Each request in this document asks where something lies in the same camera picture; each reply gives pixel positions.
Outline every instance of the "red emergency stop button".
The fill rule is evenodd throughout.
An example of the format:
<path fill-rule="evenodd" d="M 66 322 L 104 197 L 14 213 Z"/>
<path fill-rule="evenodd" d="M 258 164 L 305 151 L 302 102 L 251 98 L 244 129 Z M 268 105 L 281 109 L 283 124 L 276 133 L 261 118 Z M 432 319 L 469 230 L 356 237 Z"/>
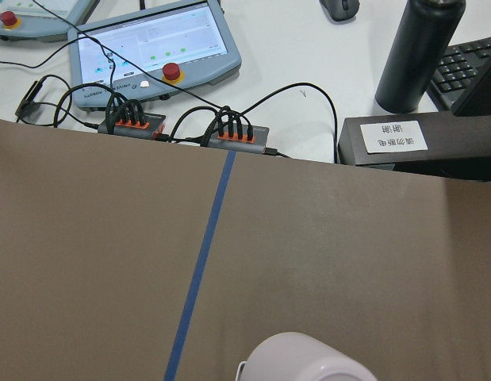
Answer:
<path fill-rule="evenodd" d="M 166 63 L 163 66 L 163 74 L 168 81 L 176 81 L 180 78 L 180 66 L 173 62 Z"/>
<path fill-rule="evenodd" d="M 0 21 L 4 24 L 4 28 L 6 29 L 16 28 L 21 24 L 21 20 L 10 10 L 7 10 L 0 15 Z"/>

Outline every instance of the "red button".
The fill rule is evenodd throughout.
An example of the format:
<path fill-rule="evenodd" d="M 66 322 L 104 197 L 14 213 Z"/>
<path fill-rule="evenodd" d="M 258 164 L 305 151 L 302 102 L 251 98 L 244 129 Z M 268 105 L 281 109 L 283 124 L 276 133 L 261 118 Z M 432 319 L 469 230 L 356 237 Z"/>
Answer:
<path fill-rule="evenodd" d="M 17 23 L 17 17 L 14 12 L 7 10 L 6 12 L 0 15 L 0 20 L 4 23 L 5 26 L 13 26 Z"/>
<path fill-rule="evenodd" d="M 163 66 L 163 74 L 168 81 L 175 81 L 180 78 L 180 66 L 172 62 L 166 63 Z"/>

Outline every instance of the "white cylindrical object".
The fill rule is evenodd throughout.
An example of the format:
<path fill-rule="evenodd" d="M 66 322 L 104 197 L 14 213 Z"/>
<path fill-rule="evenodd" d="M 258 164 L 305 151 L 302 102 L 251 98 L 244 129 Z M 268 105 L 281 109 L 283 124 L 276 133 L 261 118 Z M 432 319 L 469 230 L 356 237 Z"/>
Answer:
<path fill-rule="evenodd" d="M 272 336 L 249 356 L 240 381 L 377 381 L 357 361 L 303 333 Z"/>

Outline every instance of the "display screen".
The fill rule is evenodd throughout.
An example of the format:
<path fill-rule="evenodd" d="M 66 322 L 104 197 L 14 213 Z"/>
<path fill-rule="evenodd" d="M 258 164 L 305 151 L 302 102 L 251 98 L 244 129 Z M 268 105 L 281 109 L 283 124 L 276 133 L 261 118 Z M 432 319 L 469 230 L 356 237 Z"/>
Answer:
<path fill-rule="evenodd" d="M 90 39 L 78 41 L 84 83 L 109 84 L 112 60 L 116 64 L 114 81 L 140 74 L 130 62 L 145 71 L 154 71 L 170 62 L 183 64 L 228 53 L 207 2 L 86 33 L 126 60 L 107 50 L 104 55 Z"/>
<path fill-rule="evenodd" d="M 78 0 L 64 0 L 63 2 L 58 0 L 43 0 L 39 3 L 59 16 L 67 17 L 78 3 Z M 0 13 L 6 12 L 7 10 L 13 11 L 18 16 L 55 18 L 55 16 L 49 14 L 37 4 L 29 1 L 0 0 Z"/>

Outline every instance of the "blue line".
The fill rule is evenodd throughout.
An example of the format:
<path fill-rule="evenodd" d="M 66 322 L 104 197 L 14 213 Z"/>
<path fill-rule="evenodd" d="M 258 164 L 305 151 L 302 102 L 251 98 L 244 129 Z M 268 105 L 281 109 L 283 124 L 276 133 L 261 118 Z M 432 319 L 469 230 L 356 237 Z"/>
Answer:
<path fill-rule="evenodd" d="M 235 161 L 235 156 L 236 152 L 229 151 L 228 155 L 226 156 L 224 167 L 222 168 L 221 180 L 219 181 L 219 185 L 217 187 L 215 199 L 213 200 L 212 210 L 208 218 L 208 224 L 206 225 L 205 235 L 203 236 L 201 248 L 199 249 L 198 260 L 196 262 L 196 267 L 194 268 L 194 273 L 192 274 L 192 279 L 190 281 L 189 291 L 187 292 L 182 316 L 180 317 L 180 322 L 178 324 L 175 342 L 173 343 L 169 362 L 167 363 L 164 381 L 175 381 L 180 358 L 182 357 L 183 345 L 185 344 L 185 339 L 189 331 L 190 319 L 192 318 L 194 306 L 196 305 L 196 298 L 198 297 L 199 287 L 201 286 L 201 281 L 203 279 L 203 272 L 205 271 L 206 260 L 208 259 L 210 246 L 212 245 L 213 234 L 215 233 L 217 221 L 219 220 L 219 215 L 221 213 L 222 202 L 224 200 L 224 195 L 228 186 L 229 176 L 231 175 L 232 165 Z"/>

